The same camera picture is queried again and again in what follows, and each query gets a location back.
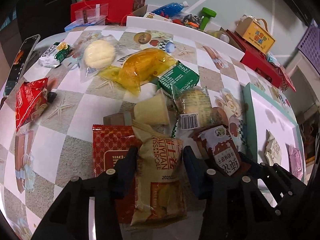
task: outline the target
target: white wall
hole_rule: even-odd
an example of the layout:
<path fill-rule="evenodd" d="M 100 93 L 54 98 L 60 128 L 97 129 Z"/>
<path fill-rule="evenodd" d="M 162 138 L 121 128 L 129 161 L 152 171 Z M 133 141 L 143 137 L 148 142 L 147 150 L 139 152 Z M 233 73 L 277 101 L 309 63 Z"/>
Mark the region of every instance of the white wall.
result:
<path fill-rule="evenodd" d="M 169 2 L 187 1 L 192 7 L 199 0 L 147 0 L 148 4 L 165 5 Z M 214 22 L 224 28 L 230 28 L 234 21 L 243 14 L 264 18 L 268 22 L 269 32 L 276 39 L 271 52 L 285 63 L 289 55 L 302 38 L 307 27 L 295 16 L 283 0 L 204 0 L 191 13 L 198 14 L 202 7 L 208 7 L 217 12 Z"/>

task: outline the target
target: white snack bag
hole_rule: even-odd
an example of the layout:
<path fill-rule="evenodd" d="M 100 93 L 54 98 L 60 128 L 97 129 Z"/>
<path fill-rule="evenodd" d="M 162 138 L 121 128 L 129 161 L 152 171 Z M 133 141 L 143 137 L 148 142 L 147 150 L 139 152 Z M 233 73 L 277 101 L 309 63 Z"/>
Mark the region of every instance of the white snack bag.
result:
<path fill-rule="evenodd" d="M 273 164 L 277 163 L 281 165 L 281 156 L 282 152 L 278 142 L 276 141 L 275 137 L 269 132 L 269 139 L 266 144 L 266 151 L 264 153 L 265 157 L 267 158 L 268 164 L 273 166 Z"/>

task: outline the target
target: red snack package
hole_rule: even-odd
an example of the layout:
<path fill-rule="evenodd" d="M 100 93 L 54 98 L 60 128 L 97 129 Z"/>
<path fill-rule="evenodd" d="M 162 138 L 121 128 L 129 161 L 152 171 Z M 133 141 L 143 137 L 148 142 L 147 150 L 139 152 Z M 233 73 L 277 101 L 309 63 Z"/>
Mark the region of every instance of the red snack package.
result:
<path fill-rule="evenodd" d="M 47 108 L 48 78 L 24 82 L 17 92 L 16 131 L 39 117 Z"/>
<path fill-rule="evenodd" d="M 123 159 L 131 146 L 141 147 L 131 126 L 93 125 L 93 162 L 94 174 L 99 176 L 107 169 L 113 168 L 119 159 Z M 134 212 L 135 182 L 132 181 L 129 193 L 124 199 L 116 200 L 116 212 L 119 223 L 130 224 Z"/>

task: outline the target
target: yellow jelly package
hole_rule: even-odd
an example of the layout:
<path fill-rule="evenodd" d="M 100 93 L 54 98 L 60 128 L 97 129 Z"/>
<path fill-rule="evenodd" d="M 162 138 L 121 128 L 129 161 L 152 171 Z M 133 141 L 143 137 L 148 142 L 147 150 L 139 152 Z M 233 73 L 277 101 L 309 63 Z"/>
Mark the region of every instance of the yellow jelly package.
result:
<path fill-rule="evenodd" d="M 186 202 L 180 182 L 182 144 L 153 131 L 149 125 L 132 121 L 138 152 L 135 210 L 131 225 L 137 228 L 161 228 L 185 219 Z"/>
<path fill-rule="evenodd" d="M 148 48 L 120 58 L 99 76 L 118 82 L 134 95 L 145 84 L 173 66 L 177 61 L 163 50 Z"/>

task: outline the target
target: biscuit package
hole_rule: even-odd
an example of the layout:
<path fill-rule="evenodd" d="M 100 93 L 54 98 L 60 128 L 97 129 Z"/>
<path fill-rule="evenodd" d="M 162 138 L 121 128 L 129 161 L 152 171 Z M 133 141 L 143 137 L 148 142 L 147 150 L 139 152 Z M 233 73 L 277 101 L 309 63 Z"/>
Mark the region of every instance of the biscuit package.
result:
<path fill-rule="evenodd" d="M 135 211 L 131 225 L 161 228 L 186 218 L 187 209 L 180 183 L 182 141 L 155 132 L 149 125 L 132 123 L 138 153 Z"/>
<path fill-rule="evenodd" d="M 194 87 L 181 92 L 173 85 L 172 92 L 180 115 L 180 129 L 191 130 L 214 123 L 212 105 L 206 88 Z"/>
<path fill-rule="evenodd" d="M 42 67 L 56 68 L 69 53 L 70 46 L 65 42 L 56 42 L 38 59 Z"/>

